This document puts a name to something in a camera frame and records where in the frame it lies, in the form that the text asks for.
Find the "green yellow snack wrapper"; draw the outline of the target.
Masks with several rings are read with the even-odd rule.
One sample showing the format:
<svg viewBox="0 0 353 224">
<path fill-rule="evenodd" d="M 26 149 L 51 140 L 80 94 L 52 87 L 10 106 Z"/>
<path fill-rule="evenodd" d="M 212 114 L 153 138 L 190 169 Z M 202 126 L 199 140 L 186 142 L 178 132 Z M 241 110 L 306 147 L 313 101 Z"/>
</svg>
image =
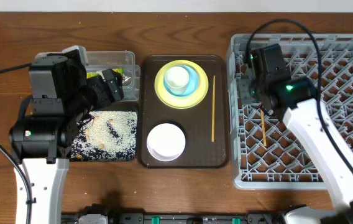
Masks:
<svg viewBox="0 0 353 224">
<path fill-rule="evenodd" d="M 122 78 L 124 78 L 124 71 L 123 71 L 123 69 L 121 69 L 121 68 L 112 68 L 112 70 L 113 70 L 114 72 L 120 73 L 121 76 L 122 76 Z M 103 70 L 97 70 L 97 71 L 95 71 L 95 72 L 88 72 L 88 73 L 87 73 L 87 78 L 95 77 L 95 76 L 97 76 L 97 75 L 100 75 L 100 76 L 102 76 L 102 77 L 104 78 Z"/>
</svg>

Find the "wooden chopstick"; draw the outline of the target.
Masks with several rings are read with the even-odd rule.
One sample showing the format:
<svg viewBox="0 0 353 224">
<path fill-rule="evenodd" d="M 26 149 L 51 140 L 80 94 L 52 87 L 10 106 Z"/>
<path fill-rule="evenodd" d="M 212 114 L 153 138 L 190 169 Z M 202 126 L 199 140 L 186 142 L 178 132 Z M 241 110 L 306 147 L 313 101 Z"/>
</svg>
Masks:
<svg viewBox="0 0 353 224">
<path fill-rule="evenodd" d="M 211 113 L 211 142 L 214 142 L 215 134 L 215 99 L 216 97 L 216 76 L 213 76 L 213 92 L 212 92 L 212 113 Z"/>
<path fill-rule="evenodd" d="M 265 120 L 264 120 L 264 112 L 262 110 L 262 103 L 259 104 L 259 111 L 260 111 L 260 119 L 261 119 L 263 145 L 264 147 L 267 147 Z"/>
</svg>

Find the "white rice bowl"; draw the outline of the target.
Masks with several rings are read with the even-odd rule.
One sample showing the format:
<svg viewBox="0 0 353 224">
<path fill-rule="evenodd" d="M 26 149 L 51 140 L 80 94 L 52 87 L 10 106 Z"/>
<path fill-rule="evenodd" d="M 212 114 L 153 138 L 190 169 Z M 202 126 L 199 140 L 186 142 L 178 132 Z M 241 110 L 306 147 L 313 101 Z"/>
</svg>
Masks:
<svg viewBox="0 0 353 224">
<path fill-rule="evenodd" d="M 162 123 L 149 132 L 146 145 L 150 155 L 156 160 L 169 162 L 182 155 L 186 137 L 177 125 Z"/>
</svg>

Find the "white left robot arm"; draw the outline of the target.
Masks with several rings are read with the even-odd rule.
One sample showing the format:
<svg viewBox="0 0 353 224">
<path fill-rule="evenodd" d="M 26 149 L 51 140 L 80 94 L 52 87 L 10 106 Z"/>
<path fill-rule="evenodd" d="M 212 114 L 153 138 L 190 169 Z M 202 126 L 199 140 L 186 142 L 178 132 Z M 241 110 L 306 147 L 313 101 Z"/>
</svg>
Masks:
<svg viewBox="0 0 353 224">
<path fill-rule="evenodd" d="M 86 49 L 75 45 L 29 65 L 32 95 L 9 131 L 17 166 L 16 223 L 60 223 L 70 150 L 78 123 L 124 97 L 122 76 L 112 69 L 89 78 Z"/>
</svg>

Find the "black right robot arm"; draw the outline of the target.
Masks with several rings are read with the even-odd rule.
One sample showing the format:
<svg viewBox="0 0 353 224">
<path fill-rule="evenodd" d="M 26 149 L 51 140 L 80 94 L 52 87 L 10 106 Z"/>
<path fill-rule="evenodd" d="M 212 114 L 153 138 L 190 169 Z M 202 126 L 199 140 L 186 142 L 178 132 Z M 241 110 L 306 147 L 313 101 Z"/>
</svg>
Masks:
<svg viewBox="0 0 353 224">
<path fill-rule="evenodd" d="M 266 83 L 236 81 L 242 101 L 269 106 L 304 147 L 331 198 L 334 212 L 300 207 L 283 215 L 284 223 L 353 223 L 353 152 L 331 121 L 318 90 L 307 78 Z"/>
</svg>

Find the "grey dishwasher rack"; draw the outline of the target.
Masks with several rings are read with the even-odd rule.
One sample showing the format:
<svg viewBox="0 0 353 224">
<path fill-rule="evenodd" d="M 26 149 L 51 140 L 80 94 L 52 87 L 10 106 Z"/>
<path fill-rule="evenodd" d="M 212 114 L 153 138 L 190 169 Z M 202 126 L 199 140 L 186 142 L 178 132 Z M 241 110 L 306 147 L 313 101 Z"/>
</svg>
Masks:
<svg viewBox="0 0 353 224">
<path fill-rule="evenodd" d="M 322 99 L 341 136 L 353 152 L 353 34 L 236 34 L 227 54 L 231 169 L 242 190 L 322 190 L 321 176 L 296 137 L 277 119 L 264 116 L 263 145 L 259 104 L 243 105 L 237 79 L 245 78 L 244 51 L 279 44 L 293 77 L 322 86 Z"/>
</svg>

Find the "clear plastic bin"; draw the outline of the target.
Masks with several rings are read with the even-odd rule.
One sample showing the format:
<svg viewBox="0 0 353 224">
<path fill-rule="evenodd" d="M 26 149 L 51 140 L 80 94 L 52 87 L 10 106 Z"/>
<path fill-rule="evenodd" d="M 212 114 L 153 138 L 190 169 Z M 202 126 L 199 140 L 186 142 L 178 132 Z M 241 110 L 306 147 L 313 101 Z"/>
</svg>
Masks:
<svg viewBox="0 0 353 224">
<path fill-rule="evenodd" d="M 35 56 L 35 59 L 46 57 L 50 54 L 62 54 L 61 52 L 41 52 Z M 139 100 L 139 82 L 140 82 L 140 67 L 135 63 L 135 55 L 131 51 L 87 51 L 89 65 L 85 66 L 86 81 L 88 84 L 87 73 L 97 70 L 106 70 L 112 68 L 121 68 L 124 75 L 129 75 L 133 78 L 132 84 L 122 86 L 124 98 L 122 101 Z"/>
</svg>

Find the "light blue bowl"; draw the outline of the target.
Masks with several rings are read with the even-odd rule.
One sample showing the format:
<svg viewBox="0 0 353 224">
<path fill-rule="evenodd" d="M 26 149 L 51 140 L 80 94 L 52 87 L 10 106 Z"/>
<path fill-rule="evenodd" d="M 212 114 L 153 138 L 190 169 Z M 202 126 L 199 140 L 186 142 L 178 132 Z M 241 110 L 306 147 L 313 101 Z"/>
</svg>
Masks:
<svg viewBox="0 0 353 224">
<path fill-rule="evenodd" d="M 187 86 L 186 91 L 184 92 L 184 94 L 178 96 L 178 95 L 174 95 L 167 87 L 167 84 L 165 83 L 165 79 L 163 78 L 163 84 L 165 89 L 173 96 L 177 96 L 177 97 L 185 97 L 185 96 L 189 96 L 191 95 L 194 91 L 196 91 L 197 87 L 198 87 L 198 74 L 196 71 L 194 71 L 191 67 L 187 66 L 187 65 L 179 65 L 179 67 L 183 67 L 185 68 L 189 75 L 190 75 L 190 80 Z"/>
</svg>

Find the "dark brown tray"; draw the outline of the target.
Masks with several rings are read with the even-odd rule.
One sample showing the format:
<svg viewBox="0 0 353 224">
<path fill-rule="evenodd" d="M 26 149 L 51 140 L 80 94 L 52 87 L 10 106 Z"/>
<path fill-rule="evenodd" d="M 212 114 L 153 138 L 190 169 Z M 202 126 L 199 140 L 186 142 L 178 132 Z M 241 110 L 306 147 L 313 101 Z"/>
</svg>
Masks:
<svg viewBox="0 0 353 224">
<path fill-rule="evenodd" d="M 209 90 L 205 98 L 188 109 L 175 109 L 160 101 L 155 93 L 157 72 L 168 62 L 189 60 L 198 64 L 207 74 Z M 213 76 L 216 76 L 215 134 L 211 142 L 211 113 Z M 141 67 L 139 106 L 138 161 L 147 168 L 221 168 L 230 155 L 229 106 L 227 99 L 226 66 L 217 55 L 152 55 Z M 177 125 L 185 134 L 186 146 L 182 155 L 169 162 L 152 157 L 147 149 L 149 132 L 158 124 Z"/>
</svg>

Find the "white cup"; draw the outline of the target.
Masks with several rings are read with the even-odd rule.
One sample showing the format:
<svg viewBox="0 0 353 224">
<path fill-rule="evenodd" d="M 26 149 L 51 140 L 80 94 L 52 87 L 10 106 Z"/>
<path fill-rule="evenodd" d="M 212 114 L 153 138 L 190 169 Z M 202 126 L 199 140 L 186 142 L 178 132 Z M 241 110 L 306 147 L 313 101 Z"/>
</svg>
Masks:
<svg viewBox="0 0 353 224">
<path fill-rule="evenodd" d="M 182 95 L 187 89 L 190 75 L 183 67 L 172 67 L 165 73 L 165 83 L 174 95 Z"/>
</svg>

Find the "yellow plate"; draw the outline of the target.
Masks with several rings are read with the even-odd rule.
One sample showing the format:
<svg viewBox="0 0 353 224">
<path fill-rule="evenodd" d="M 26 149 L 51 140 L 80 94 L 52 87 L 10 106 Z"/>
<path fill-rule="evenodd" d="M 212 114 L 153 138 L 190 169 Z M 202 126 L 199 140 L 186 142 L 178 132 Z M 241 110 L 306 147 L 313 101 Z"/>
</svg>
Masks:
<svg viewBox="0 0 353 224">
<path fill-rule="evenodd" d="M 198 77 L 198 86 L 195 91 L 187 96 L 175 96 L 165 87 L 166 71 L 172 67 L 185 65 L 193 69 Z M 166 63 L 156 74 L 154 81 L 155 92 L 165 105 L 175 109 L 188 109 L 198 105 L 206 96 L 209 80 L 206 72 L 196 63 L 189 60 L 174 60 Z"/>
</svg>

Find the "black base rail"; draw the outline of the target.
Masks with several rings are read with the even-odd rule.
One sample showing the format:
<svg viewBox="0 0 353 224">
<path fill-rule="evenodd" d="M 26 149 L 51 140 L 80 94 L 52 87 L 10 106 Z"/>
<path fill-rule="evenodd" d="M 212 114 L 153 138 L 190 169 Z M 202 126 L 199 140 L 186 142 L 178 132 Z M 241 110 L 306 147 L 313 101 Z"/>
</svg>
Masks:
<svg viewBox="0 0 353 224">
<path fill-rule="evenodd" d="M 140 208 L 108 208 L 92 204 L 77 213 L 62 213 L 61 223 L 108 224 L 277 224 L 284 223 L 282 216 L 272 212 L 254 213 L 147 213 Z"/>
</svg>

